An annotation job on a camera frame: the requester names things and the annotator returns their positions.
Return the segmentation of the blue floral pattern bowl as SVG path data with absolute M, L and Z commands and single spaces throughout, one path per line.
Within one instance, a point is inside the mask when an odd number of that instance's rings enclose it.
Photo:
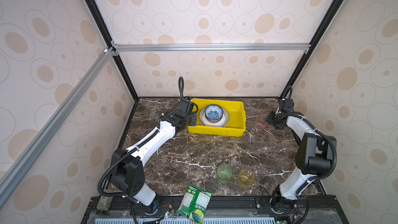
M 217 104 L 210 104 L 205 107 L 205 118 L 209 122 L 219 122 L 223 118 L 224 110 Z

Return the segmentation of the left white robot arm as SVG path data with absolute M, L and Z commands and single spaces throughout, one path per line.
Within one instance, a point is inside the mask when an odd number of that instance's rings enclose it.
M 168 140 L 188 126 L 196 126 L 199 107 L 191 100 L 178 100 L 175 108 L 157 119 L 156 127 L 126 150 L 118 148 L 97 190 L 102 197 L 127 197 L 145 206 L 155 203 L 157 194 L 145 183 L 144 166 Z

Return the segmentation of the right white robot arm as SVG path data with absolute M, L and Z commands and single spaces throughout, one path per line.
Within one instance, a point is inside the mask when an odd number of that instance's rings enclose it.
M 270 205 L 277 214 L 294 208 L 303 191 L 316 180 L 329 177 L 337 166 L 337 141 L 317 129 L 302 113 L 294 111 L 292 99 L 279 100 L 279 107 L 267 116 L 277 130 L 291 129 L 298 150 L 295 169 L 273 191 Z

